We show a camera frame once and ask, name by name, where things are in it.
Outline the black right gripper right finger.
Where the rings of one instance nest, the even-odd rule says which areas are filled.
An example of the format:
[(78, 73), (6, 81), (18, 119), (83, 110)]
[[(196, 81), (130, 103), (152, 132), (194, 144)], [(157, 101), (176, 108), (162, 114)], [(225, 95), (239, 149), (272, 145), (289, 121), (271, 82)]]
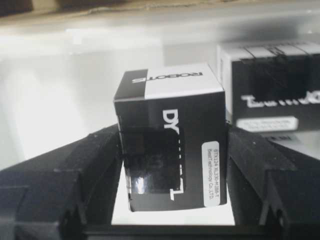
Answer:
[(227, 125), (226, 181), (234, 222), (283, 240), (320, 237), (318, 159)]

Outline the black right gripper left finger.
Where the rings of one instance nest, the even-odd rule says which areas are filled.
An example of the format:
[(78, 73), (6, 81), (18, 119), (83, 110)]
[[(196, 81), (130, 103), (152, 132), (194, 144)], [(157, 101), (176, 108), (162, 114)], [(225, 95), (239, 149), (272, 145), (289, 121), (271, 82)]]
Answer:
[(83, 240), (111, 223), (119, 181), (117, 125), (0, 172), (3, 240)]

